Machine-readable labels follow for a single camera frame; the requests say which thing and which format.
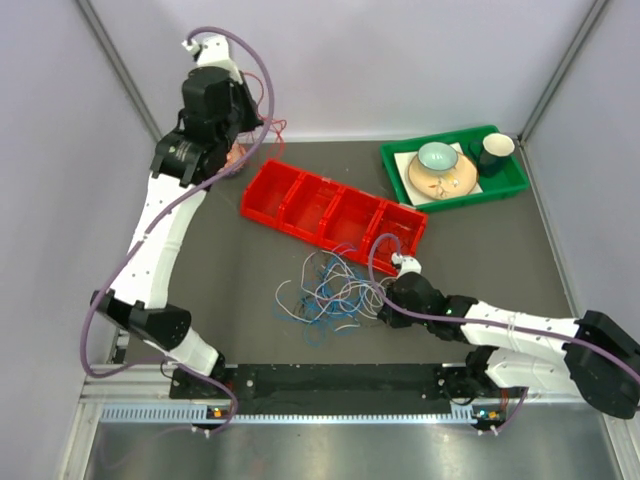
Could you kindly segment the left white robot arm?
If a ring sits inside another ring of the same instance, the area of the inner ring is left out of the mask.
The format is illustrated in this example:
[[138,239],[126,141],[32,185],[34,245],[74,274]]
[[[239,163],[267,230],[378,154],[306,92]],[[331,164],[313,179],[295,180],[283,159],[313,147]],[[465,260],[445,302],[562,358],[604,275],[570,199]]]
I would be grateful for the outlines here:
[[207,180],[225,167],[238,135],[263,121],[239,71],[198,67],[183,82],[182,98],[176,126],[155,146],[133,254],[92,294],[90,308],[194,371],[194,387],[212,397],[226,387],[224,357],[194,330],[189,311],[169,303],[168,288]]

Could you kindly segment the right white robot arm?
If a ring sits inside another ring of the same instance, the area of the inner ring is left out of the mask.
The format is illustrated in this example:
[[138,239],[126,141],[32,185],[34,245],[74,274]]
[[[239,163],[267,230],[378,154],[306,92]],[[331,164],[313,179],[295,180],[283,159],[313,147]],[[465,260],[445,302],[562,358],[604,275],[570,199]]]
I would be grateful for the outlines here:
[[418,273],[384,289],[379,320],[393,328],[421,324],[444,341],[474,346],[467,391],[529,388],[582,398],[629,420],[639,410],[639,344],[608,315],[540,317],[462,295],[444,295]]

